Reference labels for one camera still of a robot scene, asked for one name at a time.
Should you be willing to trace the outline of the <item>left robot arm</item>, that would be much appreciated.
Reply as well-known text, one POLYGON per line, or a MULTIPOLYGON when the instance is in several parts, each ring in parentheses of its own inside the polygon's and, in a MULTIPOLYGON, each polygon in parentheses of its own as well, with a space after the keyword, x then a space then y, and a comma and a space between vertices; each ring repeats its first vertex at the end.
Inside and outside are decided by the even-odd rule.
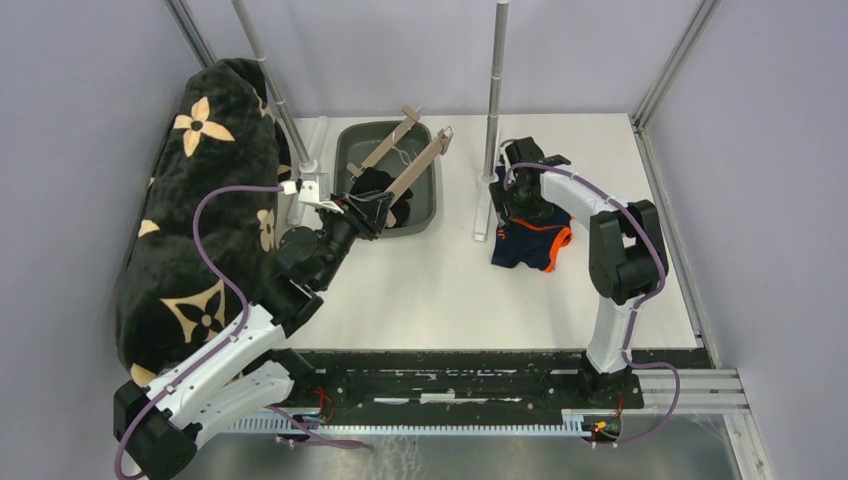
POLYGON ((268 354, 305 325, 322 306, 327 289, 355 240, 380 236, 394 194, 321 197, 300 192, 298 201, 319 212, 318 230, 294 227, 278 250, 280 272, 254 304, 234 292, 242 310, 207 344, 146 386, 127 382, 114 396, 113 460, 116 478, 172 479, 212 438, 261 409, 279 403, 299 407, 315 390, 307 362, 297 353, 285 361, 268 354))

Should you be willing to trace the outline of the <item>white right pole base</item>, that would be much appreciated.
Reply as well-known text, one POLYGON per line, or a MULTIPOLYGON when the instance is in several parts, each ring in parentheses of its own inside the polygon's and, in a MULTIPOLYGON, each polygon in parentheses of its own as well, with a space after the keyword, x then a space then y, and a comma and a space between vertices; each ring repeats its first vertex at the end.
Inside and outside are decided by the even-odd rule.
POLYGON ((492 212, 492 199, 489 186, 498 180, 495 173, 482 175, 477 181, 477 202, 473 225, 473 239, 476 242, 486 241, 492 212))

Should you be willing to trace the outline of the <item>black floral plush blanket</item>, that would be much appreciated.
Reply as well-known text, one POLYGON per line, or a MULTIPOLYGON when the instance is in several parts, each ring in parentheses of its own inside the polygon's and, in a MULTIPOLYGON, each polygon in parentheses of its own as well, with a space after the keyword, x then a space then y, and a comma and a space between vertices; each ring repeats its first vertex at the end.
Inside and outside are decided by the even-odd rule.
POLYGON ((164 131, 137 237, 118 286, 116 348, 148 385, 207 344, 255 300, 277 249, 286 135, 255 60, 190 77, 164 131))

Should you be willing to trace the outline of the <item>left metal rack pole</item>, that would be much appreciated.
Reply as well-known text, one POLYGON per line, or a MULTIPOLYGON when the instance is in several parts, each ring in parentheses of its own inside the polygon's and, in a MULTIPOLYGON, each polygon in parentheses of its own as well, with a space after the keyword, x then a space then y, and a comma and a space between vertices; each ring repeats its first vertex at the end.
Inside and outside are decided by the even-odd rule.
POLYGON ((267 55, 260 36, 252 22, 247 6, 243 0, 232 0, 231 3, 255 60, 259 63, 259 66, 266 77, 268 90, 280 114, 283 128, 288 134, 288 139, 291 141, 299 159, 299 171, 301 173, 314 173, 317 171, 317 163, 308 153, 307 147, 302 139, 300 131, 298 130, 294 117, 288 107, 286 98, 279 88, 277 78, 274 75, 274 68, 271 66, 269 56, 267 55))

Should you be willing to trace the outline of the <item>wooden clip hanger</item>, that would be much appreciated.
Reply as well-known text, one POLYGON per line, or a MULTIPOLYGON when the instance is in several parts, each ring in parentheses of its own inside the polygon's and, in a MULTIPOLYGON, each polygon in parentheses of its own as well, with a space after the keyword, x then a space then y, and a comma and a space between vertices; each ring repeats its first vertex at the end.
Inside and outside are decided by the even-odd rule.
MULTIPOLYGON (((405 105, 401 108, 401 111, 403 118, 399 120, 400 125, 384 138, 364 162, 361 165, 347 165, 347 169, 353 174, 353 180, 368 167, 385 171, 393 176, 395 181, 385 190, 394 195, 391 206, 406 189, 411 187, 433 161, 437 162, 440 156, 447 153, 453 138, 453 129, 450 126, 438 130, 435 134, 430 132, 430 143, 413 160, 409 161, 408 157, 396 147, 396 144, 414 125, 424 124, 419 109, 405 105)), ((385 229, 394 227, 394 224, 395 218, 390 209, 385 229)))

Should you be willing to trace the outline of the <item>metal rack pole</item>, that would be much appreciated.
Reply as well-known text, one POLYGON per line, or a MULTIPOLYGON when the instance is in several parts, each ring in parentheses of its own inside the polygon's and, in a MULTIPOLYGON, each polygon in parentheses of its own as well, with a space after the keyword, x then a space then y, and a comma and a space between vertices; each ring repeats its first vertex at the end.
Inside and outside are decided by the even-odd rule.
POLYGON ((283 128, 288 134, 288 139, 291 141, 299 159, 299 171, 301 173, 314 173, 317 171, 317 163, 308 153, 307 147, 302 139, 300 131, 298 130, 294 117, 288 107, 286 98, 279 88, 277 78, 274 75, 274 68, 271 66, 269 56, 267 55, 260 36, 252 22, 247 6, 243 0, 232 0, 231 3, 255 60, 259 63, 259 66, 266 77, 268 90, 280 114, 283 128))
POLYGON ((499 116, 501 110, 502 75, 510 3, 510 0, 498 0, 496 2, 482 176, 482 179, 487 183, 493 182, 495 174, 495 160, 498 149, 499 116))

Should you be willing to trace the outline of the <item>black underwear white waistband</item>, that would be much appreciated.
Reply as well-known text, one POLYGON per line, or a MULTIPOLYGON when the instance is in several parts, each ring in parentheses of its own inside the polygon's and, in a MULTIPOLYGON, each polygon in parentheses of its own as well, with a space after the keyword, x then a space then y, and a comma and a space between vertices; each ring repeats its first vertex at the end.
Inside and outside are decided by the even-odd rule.
MULTIPOLYGON (((394 181, 395 178, 389 173, 368 167, 360 176, 355 178, 349 193, 354 196, 365 197, 370 194, 384 192, 394 181)), ((402 227, 408 223, 411 214, 410 201, 413 196, 413 192, 410 189, 406 189, 391 206, 391 213, 395 218, 395 227, 402 227)))

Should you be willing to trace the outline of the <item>grey plastic basin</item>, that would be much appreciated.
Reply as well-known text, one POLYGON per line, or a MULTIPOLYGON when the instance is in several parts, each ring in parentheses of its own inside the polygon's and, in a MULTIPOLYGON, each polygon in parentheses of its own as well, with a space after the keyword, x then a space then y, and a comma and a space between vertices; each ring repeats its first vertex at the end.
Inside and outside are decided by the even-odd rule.
MULTIPOLYGON (((353 174, 347 169, 347 165, 361 165, 384 138, 399 125, 399 120, 372 121, 348 126, 341 132, 337 140, 334 163, 335 194, 349 192, 353 186, 353 174)), ((396 147, 411 161, 430 141, 431 133, 428 128, 422 124, 416 124, 398 141, 396 147)), ((408 189, 412 194, 407 201, 408 218, 404 223, 397 220, 394 227, 386 228, 381 239, 415 235, 429 226, 437 210, 438 179, 438 165, 436 161, 433 161, 408 189)))

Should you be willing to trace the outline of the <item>navy orange underwear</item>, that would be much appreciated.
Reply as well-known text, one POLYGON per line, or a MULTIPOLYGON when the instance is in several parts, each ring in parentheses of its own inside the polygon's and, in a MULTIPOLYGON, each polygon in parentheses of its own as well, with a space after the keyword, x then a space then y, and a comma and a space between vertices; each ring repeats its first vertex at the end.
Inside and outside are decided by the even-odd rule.
POLYGON ((489 185, 497 215, 495 246, 491 264, 514 268, 523 263, 529 268, 551 272, 556 267, 559 251, 573 238, 570 226, 572 216, 555 205, 541 217, 513 215, 506 202, 503 186, 505 167, 495 168, 496 181, 489 185))

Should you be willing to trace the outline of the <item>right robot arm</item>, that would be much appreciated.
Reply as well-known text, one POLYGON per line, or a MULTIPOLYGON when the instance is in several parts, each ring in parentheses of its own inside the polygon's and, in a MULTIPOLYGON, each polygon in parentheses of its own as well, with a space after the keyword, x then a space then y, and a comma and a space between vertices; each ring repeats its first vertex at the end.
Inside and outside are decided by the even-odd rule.
POLYGON ((551 272, 588 232, 588 274, 599 296, 595 326, 578 369, 578 394, 591 407, 613 400, 633 369, 630 344, 643 303, 664 286, 669 264, 659 213, 650 200, 627 202, 579 174, 531 137, 506 140, 489 193, 497 214, 491 262, 551 272))

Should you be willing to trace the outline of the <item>right metal rack pole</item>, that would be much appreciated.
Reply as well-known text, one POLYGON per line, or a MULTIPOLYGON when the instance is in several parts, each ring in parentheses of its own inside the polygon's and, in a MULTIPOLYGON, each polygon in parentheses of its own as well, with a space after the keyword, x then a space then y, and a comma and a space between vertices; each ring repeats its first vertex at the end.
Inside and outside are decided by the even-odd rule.
POLYGON ((499 116, 501 110, 502 75, 510 3, 510 0, 498 0, 496 2, 482 176, 482 179, 487 183, 493 182, 495 174, 495 160, 498 149, 499 116))

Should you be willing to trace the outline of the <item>aluminium frame rail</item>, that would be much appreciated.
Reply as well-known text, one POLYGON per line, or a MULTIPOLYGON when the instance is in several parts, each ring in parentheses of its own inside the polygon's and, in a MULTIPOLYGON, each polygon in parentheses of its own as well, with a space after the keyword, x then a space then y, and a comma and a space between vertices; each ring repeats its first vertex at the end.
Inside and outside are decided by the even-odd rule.
POLYGON ((698 3, 686 28, 661 67, 658 76, 632 116, 632 123, 637 132, 649 128, 674 81, 682 71, 685 62, 720 5, 720 0, 703 0, 698 3))

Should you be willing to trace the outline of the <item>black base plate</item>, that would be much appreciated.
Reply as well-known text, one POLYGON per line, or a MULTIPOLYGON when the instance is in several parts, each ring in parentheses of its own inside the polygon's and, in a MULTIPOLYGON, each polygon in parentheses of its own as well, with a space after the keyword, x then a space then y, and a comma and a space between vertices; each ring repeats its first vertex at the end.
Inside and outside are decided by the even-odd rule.
POLYGON ((626 371, 597 384, 578 350, 269 353, 292 361, 292 393, 280 406, 315 408, 332 426, 553 425, 564 410, 600 415, 645 405, 626 371))

